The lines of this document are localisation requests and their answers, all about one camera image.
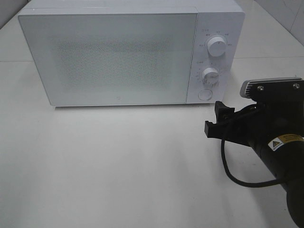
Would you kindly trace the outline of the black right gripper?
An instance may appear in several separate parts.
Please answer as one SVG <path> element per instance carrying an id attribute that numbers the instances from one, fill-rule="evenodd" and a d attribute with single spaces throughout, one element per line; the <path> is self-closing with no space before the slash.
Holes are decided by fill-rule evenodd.
<path id="1" fill-rule="evenodd" d="M 208 138 L 232 139 L 245 146 L 285 146 L 304 142 L 304 97 L 274 97 L 248 105 L 235 112 L 221 101 L 215 102 L 216 120 L 205 121 L 204 132 Z"/>

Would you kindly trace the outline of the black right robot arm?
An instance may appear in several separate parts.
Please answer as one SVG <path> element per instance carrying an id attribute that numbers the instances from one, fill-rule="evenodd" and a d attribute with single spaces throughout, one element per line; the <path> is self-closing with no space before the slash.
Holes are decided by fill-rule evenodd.
<path id="1" fill-rule="evenodd" d="M 289 214 L 304 226 L 304 100 L 296 96 L 257 100 L 240 111 L 215 103 L 216 123 L 205 122 L 208 138 L 221 140 L 221 158 L 226 175 L 248 188 L 281 185 L 286 191 Z M 251 147 L 275 177 L 264 182 L 245 182 L 234 177 L 227 164 L 225 143 Z"/>

